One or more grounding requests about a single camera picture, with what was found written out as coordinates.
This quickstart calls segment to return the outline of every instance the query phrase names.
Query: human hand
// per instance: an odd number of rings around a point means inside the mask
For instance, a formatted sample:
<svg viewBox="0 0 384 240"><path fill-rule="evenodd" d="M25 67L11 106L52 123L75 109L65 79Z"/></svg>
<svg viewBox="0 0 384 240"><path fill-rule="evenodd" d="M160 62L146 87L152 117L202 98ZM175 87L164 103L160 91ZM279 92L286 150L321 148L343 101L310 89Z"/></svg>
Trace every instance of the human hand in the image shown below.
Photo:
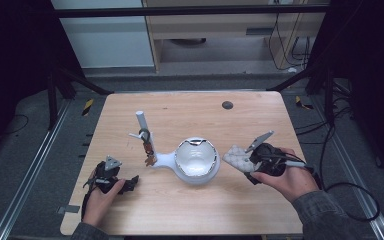
<svg viewBox="0 0 384 240"><path fill-rule="evenodd" d="M292 149L280 148L280 150L287 155L295 155ZM306 193L319 190L311 173L301 167L286 166L285 172L278 177L261 172L252 172L251 176L279 191L291 203Z"/></svg>
<svg viewBox="0 0 384 240"><path fill-rule="evenodd" d="M101 191L98 187L90 193L89 200L87 201L86 212L83 217L83 222L94 227L98 227L104 216L107 214L115 196L123 188L126 180L118 180L109 192L106 194Z"/></svg>

